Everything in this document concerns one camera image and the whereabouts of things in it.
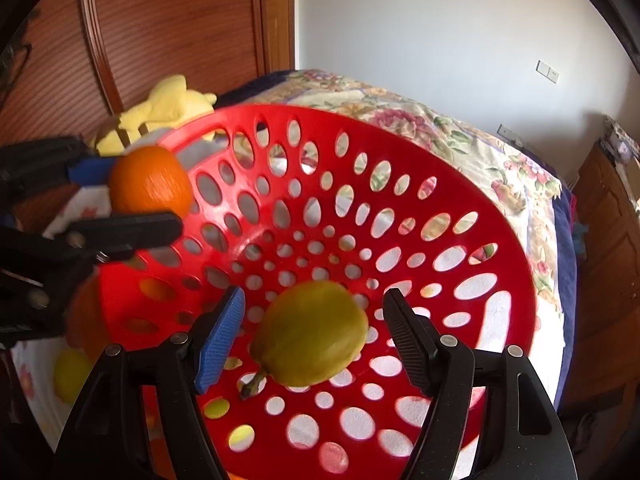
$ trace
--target green fruit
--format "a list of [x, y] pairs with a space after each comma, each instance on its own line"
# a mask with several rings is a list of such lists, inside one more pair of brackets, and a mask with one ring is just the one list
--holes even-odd
[[344, 370], [362, 350], [367, 316], [338, 283], [305, 282], [268, 307], [249, 354], [260, 371], [241, 393], [247, 398], [270, 375], [283, 386], [312, 386]]

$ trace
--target fruit stem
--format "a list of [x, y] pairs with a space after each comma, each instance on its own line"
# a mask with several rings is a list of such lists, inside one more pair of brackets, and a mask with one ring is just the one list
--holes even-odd
[[249, 397], [253, 397], [258, 393], [258, 385], [260, 381], [263, 380], [267, 376], [267, 373], [260, 368], [258, 373], [254, 375], [254, 378], [251, 379], [247, 384], [242, 387], [240, 390], [240, 400], [247, 400]]

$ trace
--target bed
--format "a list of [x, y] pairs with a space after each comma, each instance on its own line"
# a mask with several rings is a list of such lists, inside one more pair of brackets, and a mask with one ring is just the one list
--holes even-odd
[[[219, 96], [216, 108], [238, 103], [283, 103], [319, 108], [366, 121], [410, 139], [471, 179], [500, 209], [522, 243], [536, 290], [536, 332], [529, 358], [558, 406], [571, 359], [576, 264], [571, 238], [572, 197], [552, 168], [503, 140], [411, 99], [319, 70], [278, 72]], [[143, 137], [152, 141], [151, 133]], [[103, 189], [83, 189], [46, 233], [71, 219], [108, 214]], [[487, 254], [474, 254], [482, 260]], [[21, 343], [12, 351], [20, 385], [49, 445], [55, 449], [70, 405], [55, 393], [53, 369], [67, 338]], [[456, 476], [466, 476], [475, 442], [463, 449]]]

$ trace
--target blue gripper pad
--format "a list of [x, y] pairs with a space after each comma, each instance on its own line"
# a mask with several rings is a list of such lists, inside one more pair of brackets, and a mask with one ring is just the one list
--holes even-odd
[[194, 387], [199, 395], [218, 382], [243, 317], [244, 290], [230, 286], [215, 309], [193, 324]]

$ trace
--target metal screw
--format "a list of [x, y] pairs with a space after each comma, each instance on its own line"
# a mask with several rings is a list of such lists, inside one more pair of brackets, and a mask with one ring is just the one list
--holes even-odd
[[187, 334], [186, 332], [176, 332], [171, 336], [171, 342], [174, 345], [181, 345], [182, 343], [187, 341], [188, 338], [189, 334]]
[[78, 231], [71, 231], [66, 235], [66, 243], [73, 248], [82, 249], [86, 244], [86, 240]]
[[30, 305], [37, 310], [43, 310], [49, 306], [49, 295], [41, 288], [32, 288], [27, 298]]
[[104, 353], [109, 357], [114, 357], [120, 353], [120, 350], [122, 350], [122, 346], [120, 346], [118, 343], [111, 343], [109, 346], [107, 346], [107, 348], [104, 349]]
[[440, 336], [440, 342], [444, 345], [444, 346], [455, 346], [458, 344], [458, 340], [455, 336], [453, 335], [449, 335], [449, 334], [445, 334], [443, 336]]
[[507, 348], [507, 352], [509, 352], [509, 355], [513, 357], [522, 357], [524, 355], [524, 353], [522, 352], [522, 348], [520, 348], [518, 345], [509, 345], [509, 347]]

